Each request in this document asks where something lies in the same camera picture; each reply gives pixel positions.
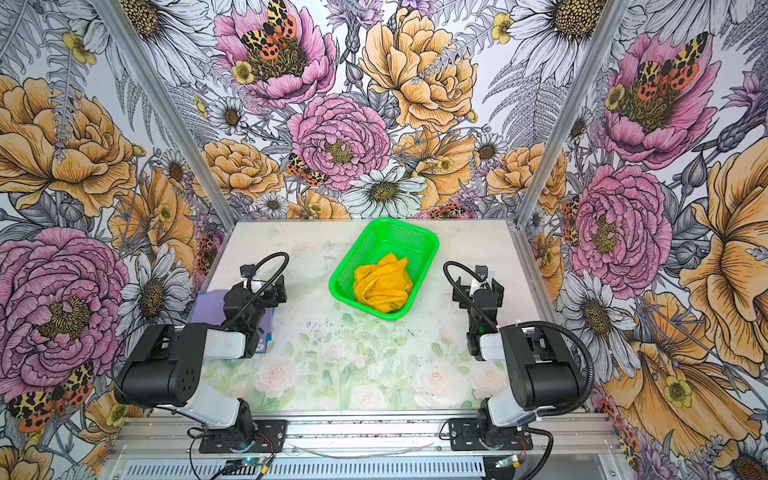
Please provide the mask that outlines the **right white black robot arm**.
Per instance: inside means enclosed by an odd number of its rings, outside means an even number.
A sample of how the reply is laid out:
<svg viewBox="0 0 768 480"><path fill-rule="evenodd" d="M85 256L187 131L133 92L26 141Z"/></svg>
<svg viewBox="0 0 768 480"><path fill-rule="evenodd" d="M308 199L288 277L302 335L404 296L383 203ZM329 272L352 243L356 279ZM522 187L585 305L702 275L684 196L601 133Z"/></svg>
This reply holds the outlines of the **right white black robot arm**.
<svg viewBox="0 0 768 480"><path fill-rule="evenodd" d="M496 281L452 282L452 300L468 314L468 353L480 362L504 362L508 386L482 399L476 420L451 425L455 450L528 448L518 436L529 424L582 406L596 379L589 348L572 331L545 321L501 326L503 287Z"/></svg>

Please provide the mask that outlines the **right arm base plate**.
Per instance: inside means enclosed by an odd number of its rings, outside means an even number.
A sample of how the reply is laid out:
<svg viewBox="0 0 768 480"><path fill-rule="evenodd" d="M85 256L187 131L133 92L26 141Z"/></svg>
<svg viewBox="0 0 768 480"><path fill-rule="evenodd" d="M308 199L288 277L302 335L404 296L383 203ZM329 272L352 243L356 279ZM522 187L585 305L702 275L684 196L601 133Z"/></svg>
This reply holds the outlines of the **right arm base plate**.
<svg viewBox="0 0 768 480"><path fill-rule="evenodd" d="M523 451L533 448L527 432L513 427L483 426L477 419L450 418L446 434L452 451Z"/></svg>

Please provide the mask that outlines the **green plastic basket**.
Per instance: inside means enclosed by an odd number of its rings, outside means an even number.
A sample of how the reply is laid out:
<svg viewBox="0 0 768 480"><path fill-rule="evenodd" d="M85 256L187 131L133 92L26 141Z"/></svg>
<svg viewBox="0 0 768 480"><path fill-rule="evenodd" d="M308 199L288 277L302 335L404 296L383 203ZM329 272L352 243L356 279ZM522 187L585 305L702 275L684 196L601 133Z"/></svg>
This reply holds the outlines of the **green plastic basket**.
<svg viewBox="0 0 768 480"><path fill-rule="evenodd" d="M413 305L439 246L437 235L425 228L375 219L332 274L329 291L346 305L396 321Z"/></svg>

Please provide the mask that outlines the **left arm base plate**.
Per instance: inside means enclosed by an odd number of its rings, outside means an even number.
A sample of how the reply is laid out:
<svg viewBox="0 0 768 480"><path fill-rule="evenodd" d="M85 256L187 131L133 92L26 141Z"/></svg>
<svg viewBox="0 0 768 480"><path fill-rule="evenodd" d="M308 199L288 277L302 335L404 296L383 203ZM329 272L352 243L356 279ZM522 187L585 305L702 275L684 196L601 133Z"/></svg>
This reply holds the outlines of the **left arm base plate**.
<svg viewBox="0 0 768 480"><path fill-rule="evenodd" d="M201 439L202 454L280 453L286 439L286 420L255 420L253 432L236 427L208 431Z"/></svg>

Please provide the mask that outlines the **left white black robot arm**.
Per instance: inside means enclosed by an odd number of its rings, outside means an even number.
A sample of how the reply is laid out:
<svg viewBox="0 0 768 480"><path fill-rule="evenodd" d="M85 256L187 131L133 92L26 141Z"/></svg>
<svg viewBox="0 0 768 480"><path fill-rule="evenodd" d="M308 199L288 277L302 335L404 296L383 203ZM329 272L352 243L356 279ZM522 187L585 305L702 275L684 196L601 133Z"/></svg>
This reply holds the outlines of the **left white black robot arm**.
<svg viewBox="0 0 768 480"><path fill-rule="evenodd" d="M211 441L244 451L257 439L246 400L202 379L206 360L250 359L268 343L262 320L287 300L284 278L270 285L244 280L202 294L192 321L154 325L142 333L115 380L124 404L165 409L203 425Z"/></svg>

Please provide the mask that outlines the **yellow t-shirt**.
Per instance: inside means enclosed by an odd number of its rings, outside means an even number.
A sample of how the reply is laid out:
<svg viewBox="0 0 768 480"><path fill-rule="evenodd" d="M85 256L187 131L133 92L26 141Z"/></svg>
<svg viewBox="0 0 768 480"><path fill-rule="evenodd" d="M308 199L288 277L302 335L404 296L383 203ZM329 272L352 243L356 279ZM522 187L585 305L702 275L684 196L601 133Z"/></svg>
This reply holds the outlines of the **yellow t-shirt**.
<svg viewBox="0 0 768 480"><path fill-rule="evenodd" d="M405 306L414 283L407 271L409 259L390 253L376 264L363 265L354 272L355 300L383 314Z"/></svg>

